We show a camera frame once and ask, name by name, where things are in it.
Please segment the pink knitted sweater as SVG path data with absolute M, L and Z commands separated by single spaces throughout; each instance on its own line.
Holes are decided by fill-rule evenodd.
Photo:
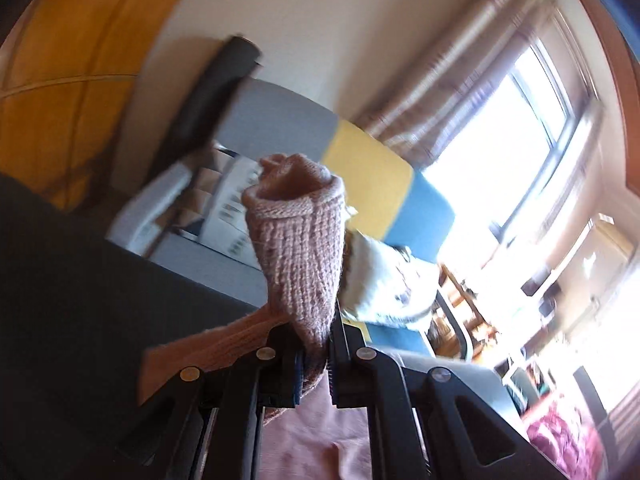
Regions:
M 139 399 L 145 401 L 187 366 L 227 367 L 291 323 L 303 341 L 303 400 L 294 410 L 269 410 L 262 426 L 263 479 L 369 479 L 367 413 L 339 410 L 330 398 L 326 343 L 343 263 L 343 180 L 306 156 L 262 159 L 258 182 L 242 195 L 246 223 L 268 285 L 267 303 L 225 326 L 144 352 Z

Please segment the black office chair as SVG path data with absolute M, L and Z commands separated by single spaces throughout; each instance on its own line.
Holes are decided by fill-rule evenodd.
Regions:
M 436 356 L 472 361 L 474 348 L 471 335 L 440 287 L 432 304 L 432 325 Z

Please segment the magenta crumpled blanket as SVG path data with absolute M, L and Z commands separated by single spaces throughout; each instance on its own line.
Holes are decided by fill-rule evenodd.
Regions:
M 563 399 L 541 403 L 526 417 L 529 442 L 569 479 L 597 479 L 604 465 L 598 430 Z

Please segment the cream deer print cushion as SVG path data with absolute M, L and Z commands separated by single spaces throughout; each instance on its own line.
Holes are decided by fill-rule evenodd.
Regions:
M 338 302 L 351 320 L 406 327 L 431 314 L 439 275 L 438 264 L 407 248 L 352 232 Z

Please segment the cat print cushion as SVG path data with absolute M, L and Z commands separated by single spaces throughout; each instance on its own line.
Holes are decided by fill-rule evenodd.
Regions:
M 215 142 L 207 162 L 184 190 L 175 231 L 232 260 L 259 268 L 248 235 L 242 194 L 258 182 L 262 167 Z

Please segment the grey yellow blue sofa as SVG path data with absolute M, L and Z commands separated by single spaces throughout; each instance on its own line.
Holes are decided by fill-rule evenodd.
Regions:
M 340 176 L 346 186 L 347 232 L 360 232 L 436 263 L 454 212 L 433 185 L 377 140 L 323 106 L 257 79 L 240 84 L 215 129 L 217 142 L 255 162 L 270 153 L 302 153 Z M 108 239 L 185 278 L 253 307 L 267 299 L 258 269 L 192 242 L 175 231 L 184 190 L 196 169 L 176 162 L 122 208 Z M 351 320 L 369 346 L 415 368 L 436 361 L 428 318 L 406 327 Z

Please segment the black rolled mat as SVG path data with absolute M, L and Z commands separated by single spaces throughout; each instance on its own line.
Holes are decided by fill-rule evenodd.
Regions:
M 148 184 L 210 138 L 240 83 L 258 67 L 262 51 L 243 36 L 230 36 L 206 65 L 183 100 L 152 160 Z

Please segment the wall air conditioner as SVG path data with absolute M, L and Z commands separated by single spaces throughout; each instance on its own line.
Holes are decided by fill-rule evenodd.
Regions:
M 564 259 L 544 268 L 521 287 L 527 297 L 560 297 L 578 304 L 601 298 L 628 266 L 637 242 L 600 212 L 582 229 Z

